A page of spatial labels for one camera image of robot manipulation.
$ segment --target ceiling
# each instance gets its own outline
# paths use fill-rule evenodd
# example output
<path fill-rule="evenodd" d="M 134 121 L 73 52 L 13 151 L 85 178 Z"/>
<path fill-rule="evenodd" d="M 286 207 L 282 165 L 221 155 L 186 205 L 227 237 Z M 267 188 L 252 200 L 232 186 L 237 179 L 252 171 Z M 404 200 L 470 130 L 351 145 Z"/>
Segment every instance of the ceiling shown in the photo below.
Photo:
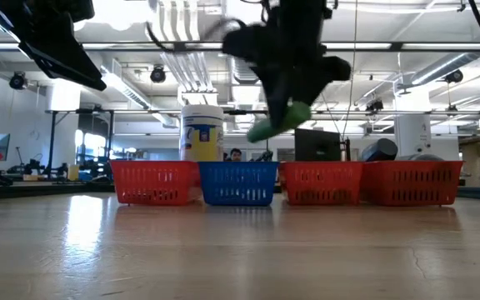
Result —
<path fill-rule="evenodd" d="M 96 20 L 87 22 L 81 30 L 75 33 L 79 42 L 148 41 L 143 24 L 145 20 L 153 18 L 151 10 L 148 8 L 148 1 L 94 1 L 96 4 L 100 2 L 114 4 L 112 9 L 107 9 L 106 4 L 97 5 L 97 7 L 99 5 L 102 7 L 96 9 Z M 178 5 L 175 0 L 172 3 L 174 7 Z M 460 0 L 358 0 L 358 10 L 356 11 L 354 0 L 340 0 L 339 8 L 334 12 L 333 19 L 324 24 L 322 40 L 324 42 L 342 42 L 353 41 L 356 38 L 361 42 L 480 42 L 479 27 L 471 9 L 468 7 L 463 12 L 455 11 L 460 3 Z M 423 13 L 424 8 L 430 8 L 431 11 Z M 247 23 L 256 22 L 259 19 L 260 10 L 259 5 L 246 4 L 240 0 L 197 1 L 197 30 L 201 35 L 222 16 L 240 18 Z M 125 20 L 127 24 L 125 27 L 116 25 L 121 22 L 120 19 Z M 176 23 L 177 21 L 172 20 L 174 29 Z M 116 30 L 113 27 L 118 29 L 122 27 L 127 30 Z M 221 34 L 212 37 L 215 41 L 219 41 L 220 38 Z M 0 31 L 0 42 L 12 41 L 6 33 Z M 353 104 L 357 103 L 357 107 L 363 109 L 363 105 L 368 99 L 361 100 L 362 96 L 379 85 L 382 80 L 393 79 L 398 74 L 418 72 L 448 54 L 450 53 L 404 52 L 400 55 L 397 52 L 328 53 L 328 56 L 339 56 L 354 66 L 353 82 L 352 84 L 351 81 L 335 82 L 328 85 L 314 108 L 325 109 L 329 106 L 331 109 L 346 110 L 350 103 L 352 109 L 355 108 Z M 122 66 L 124 79 L 129 81 L 155 108 L 180 108 L 179 85 L 168 65 L 165 67 L 166 82 L 152 83 L 149 78 L 154 65 L 165 64 L 160 52 L 96 52 L 94 55 L 99 56 L 106 64 L 116 59 Z M 229 60 L 231 58 L 217 52 L 205 52 L 204 59 L 208 75 L 217 92 L 217 103 L 220 105 L 238 104 L 238 99 L 235 99 L 232 93 L 232 85 L 235 83 L 232 82 L 230 74 Z M 53 84 L 21 53 L 0 52 L 0 75 L 9 77 L 14 71 L 25 71 L 30 80 L 38 81 L 42 85 Z M 464 80 L 452 84 L 449 92 L 446 83 L 433 82 L 427 85 L 432 108 L 444 109 L 448 106 L 449 101 L 453 103 L 480 94 L 480 58 L 461 67 L 461 71 L 464 74 Z M 393 93 L 390 89 L 386 89 L 384 93 L 377 96 L 384 102 L 385 109 L 392 108 Z M 264 108 L 263 99 L 264 96 L 261 92 L 259 97 L 252 101 L 252 107 Z M 132 107 L 128 99 L 113 87 L 109 87 L 105 92 L 85 88 L 81 101 L 82 103 L 98 103 L 105 108 L 113 109 Z M 480 102 L 474 102 L 464 110 L 480 110 Z M 142 116 L 122 117 L 124 122 L 130 121 L 132 118 L 138 122 L 143 119 L 149 122 L 155 121 Z M 475 120 L 475 117 L 467 118 L 469 123 Z"/>

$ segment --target table surface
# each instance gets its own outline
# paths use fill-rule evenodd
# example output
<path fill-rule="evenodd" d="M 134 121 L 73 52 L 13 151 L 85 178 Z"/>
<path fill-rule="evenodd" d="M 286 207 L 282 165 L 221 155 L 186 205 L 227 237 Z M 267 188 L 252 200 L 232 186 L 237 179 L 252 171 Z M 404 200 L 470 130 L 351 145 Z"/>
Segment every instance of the table surface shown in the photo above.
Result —
<path fill-rule="evenodd" d="M 480 299 L 480 200 L 452 207 L 0 200 L 0 299 Z"/>

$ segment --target red basket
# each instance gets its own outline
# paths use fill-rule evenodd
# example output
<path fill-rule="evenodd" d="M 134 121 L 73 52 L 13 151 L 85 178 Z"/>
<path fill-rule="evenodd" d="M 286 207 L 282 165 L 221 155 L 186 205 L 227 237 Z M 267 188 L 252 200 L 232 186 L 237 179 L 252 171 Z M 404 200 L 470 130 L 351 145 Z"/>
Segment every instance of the red basket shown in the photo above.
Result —
<path fill-rule="evenodd" d="M 120 203 L 187 205 L 201 195 L 196 162 L 111 161 L 111 165 Z"/>
<path fill-rule="evenodd" d="M 450 205 L 463 162 L 367 162 L 361 196 L 383 206 Z"/>
<path fill-rule="evenodd" d="M 285 162 L 281 186 L 292 205 L 357 205 L 362 170 L 361 162 Z"/>

